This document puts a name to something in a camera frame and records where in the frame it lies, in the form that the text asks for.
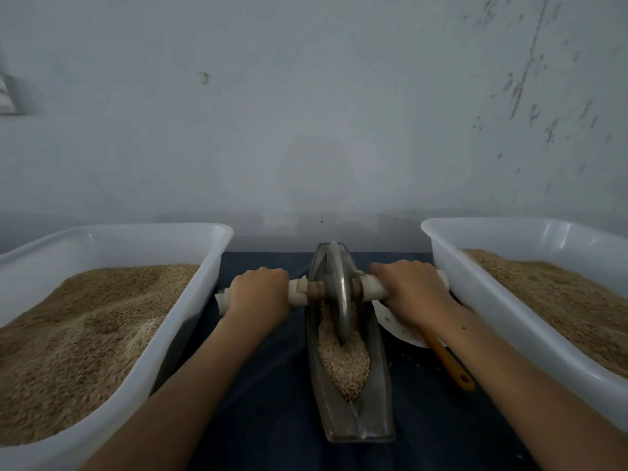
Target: white wall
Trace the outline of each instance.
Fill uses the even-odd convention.
[[[628,235],[627,33],[628,0],[3,0],[28,115],[0,118],[0,251],[138,221],[275,251],[424,251],[447,215]]]

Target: orange handle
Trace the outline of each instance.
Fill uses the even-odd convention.
[[[451,378],[462,388],[465,392],[472,392],[475,390],[475,382],[471,378],[465,369],[456,361],[455,358],[447,351],[447,349],[440,343],[440,341],[429,330],[419,326],[411,326],[416,332],[423,337],[426,345],[431,348],[436,356],[439,358],[440,363],[443,364],[447,372],[451,375]]]

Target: hand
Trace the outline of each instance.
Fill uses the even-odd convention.
[[[259,333],[263,339],[286,320],[289,312],[285,269],[248,270],[231,282],[225,318],[240,329]]]
[[[460,307],[429,263],[405,259],[392,264],[374,262],[369,271],[388,291],[386,307],[402,322],[438,334],[451,324],[452,311]]]

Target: white handle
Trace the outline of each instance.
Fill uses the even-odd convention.
[[[436,269],[438,276],[443,281],[443,284],[449,290],[449,278],[442,269]],[[360,278],[362,281],[362,300],[363,301],[381,301],[388,297],[388,292],[379,282],[379,279],[372,274],[365,274]],[[308,305],[308,296],[306,292],[308,290],[308,280],[305,276],[301,279],[291,279],[288,283],[288,304],[291,307],[305,307]],[[218,312],[221,316],[226,314],[229,308],[229,302],[231,300],[231,288],[227,288],[224,292],[219,292],[215,295],[216,302],[218,303]]]

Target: white plastic tub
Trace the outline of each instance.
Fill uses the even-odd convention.
[[[215,223],[102,225],[46,236],[0,255],[0,327],[38,304],[61,282],[95,268],[200,264],[116,392],[74,426],[45,440],[0,448],[2,470],[76,469],[148,398],[166,351],[211,294],[233,230]]]
[[[628,298],[628,240],[545,218],[434,218],[421,228],[451,291],[524,356],[623,431],[628,431],[628,380],[588,358],[532,312],[463,249],[507,259],[549,261]]]

